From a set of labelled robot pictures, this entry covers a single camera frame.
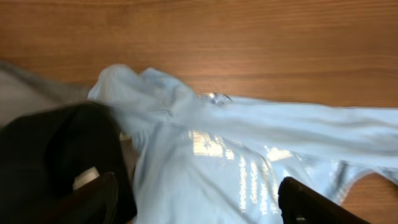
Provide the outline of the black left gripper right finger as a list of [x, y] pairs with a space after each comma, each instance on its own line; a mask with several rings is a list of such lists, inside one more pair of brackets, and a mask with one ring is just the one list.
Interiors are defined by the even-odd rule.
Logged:
[[284, 224], [369, 224], [292, 177], [283, 179], [278, 195]]

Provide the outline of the light blue printed t-shirt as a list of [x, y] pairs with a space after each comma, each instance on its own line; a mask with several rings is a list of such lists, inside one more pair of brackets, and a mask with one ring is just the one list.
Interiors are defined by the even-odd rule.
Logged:
[[293, 177], [335, 203], [361, 177], [397, 181], [397, 110], [198, 96], [152, 68], [104, 69], [88, 98], [108, 106], [139, 158], [134, 223], [281, 223]]

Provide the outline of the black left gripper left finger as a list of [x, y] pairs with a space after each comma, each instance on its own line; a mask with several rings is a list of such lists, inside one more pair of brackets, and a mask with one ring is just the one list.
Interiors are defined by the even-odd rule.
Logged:
[[118, 204], [118, 181], [107, 172], [63, 198], [40, 221], [44, 224], [110, 224]]

